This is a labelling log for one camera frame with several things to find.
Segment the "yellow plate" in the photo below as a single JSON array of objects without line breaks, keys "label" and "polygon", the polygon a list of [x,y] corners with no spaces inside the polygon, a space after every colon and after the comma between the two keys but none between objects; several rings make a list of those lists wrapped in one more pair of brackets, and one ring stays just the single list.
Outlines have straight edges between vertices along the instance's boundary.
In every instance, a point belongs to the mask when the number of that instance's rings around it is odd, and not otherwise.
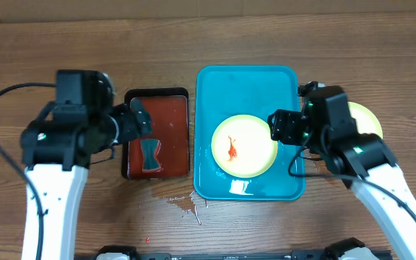
[{"label": "yellow plate", "polygon": [[349,102],[348,107],[360,134],[377,134],[380,138],[383,138],[381,124],[368,108],[354,102]]},{"label": "yellow plate", "polygon": [[268,124],[255,116],[236,115],[225,119],[212,135],[214,161],[226,173],[252,178],[274,163],[278,144],[270,137]]}]

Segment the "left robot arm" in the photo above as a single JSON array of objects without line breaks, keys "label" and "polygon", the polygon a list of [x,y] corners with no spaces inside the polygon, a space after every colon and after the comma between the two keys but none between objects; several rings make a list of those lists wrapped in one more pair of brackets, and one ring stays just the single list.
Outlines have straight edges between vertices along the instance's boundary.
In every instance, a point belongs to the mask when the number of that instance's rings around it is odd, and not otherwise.
[{"label": "left robot arm", "polygon": [[22,132],[27,186],[23,259],[73,259],[82,193],[93,154],[148,135],[140,101],[114,105],[107,74],[59,70],[56,99]]}]

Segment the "teal plastic tray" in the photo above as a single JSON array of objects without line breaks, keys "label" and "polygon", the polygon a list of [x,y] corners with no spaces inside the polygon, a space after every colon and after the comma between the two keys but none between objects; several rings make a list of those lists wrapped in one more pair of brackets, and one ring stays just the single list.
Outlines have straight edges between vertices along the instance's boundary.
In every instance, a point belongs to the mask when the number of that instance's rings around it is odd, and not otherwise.
[{"label": "teal plastic tray", "polygon": [[306,189],[287,173],[297,147],[278,145],[272,166],[256,177],[238,178],[215,162],[211,142],[225,119],[251,115],[265,121],[278,109],[299,111],[295,72],[279,65],[222,65],[203,68],[196,81],[194,189],[205,199],[294,201]]}]

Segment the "green and pink sponge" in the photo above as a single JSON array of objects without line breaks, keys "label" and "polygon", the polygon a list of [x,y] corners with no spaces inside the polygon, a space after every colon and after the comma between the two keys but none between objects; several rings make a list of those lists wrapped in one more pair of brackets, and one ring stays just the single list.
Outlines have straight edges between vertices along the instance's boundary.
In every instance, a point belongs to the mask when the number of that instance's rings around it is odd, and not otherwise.
[{"label": "green and pink sponge", "polygon": [[141,151],[143,157],[142,171],[144,173],[158,172],[162,169],[157,158],[161,143],[158,139],[142,139]]}]

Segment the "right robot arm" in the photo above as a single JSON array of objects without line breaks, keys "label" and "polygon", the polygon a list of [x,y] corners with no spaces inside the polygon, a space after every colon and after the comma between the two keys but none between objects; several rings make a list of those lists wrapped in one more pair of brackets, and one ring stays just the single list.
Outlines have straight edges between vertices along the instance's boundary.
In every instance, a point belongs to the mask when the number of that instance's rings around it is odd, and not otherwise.
[{"label": "right robot arm", "polygon": [[276,110],[271,138],[310,150],[325,162],[325,179],[339,179],[368,209],[399,258],[416,259],[416,199],[397,158],[377,134],[361,134],[340,86],[301,85],[300,111]]}]

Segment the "black tray with red water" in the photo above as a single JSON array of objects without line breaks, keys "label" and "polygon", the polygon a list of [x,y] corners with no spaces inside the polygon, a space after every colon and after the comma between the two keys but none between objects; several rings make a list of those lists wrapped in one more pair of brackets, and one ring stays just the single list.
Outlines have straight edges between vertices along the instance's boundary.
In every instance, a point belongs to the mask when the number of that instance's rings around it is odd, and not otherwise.
[{"label": "black tray with red water", "polygon": [[[152,119],[152,133],[122,146],[121,175],[132,179],[163,179],[186,176],[190,170],[189,152],[189,93],[183,87],[135,89],[125,94],[129,104],[133,98],[142,102]],[[157,156],[162,169],[142,171],[142,139],[158,139]]]}]

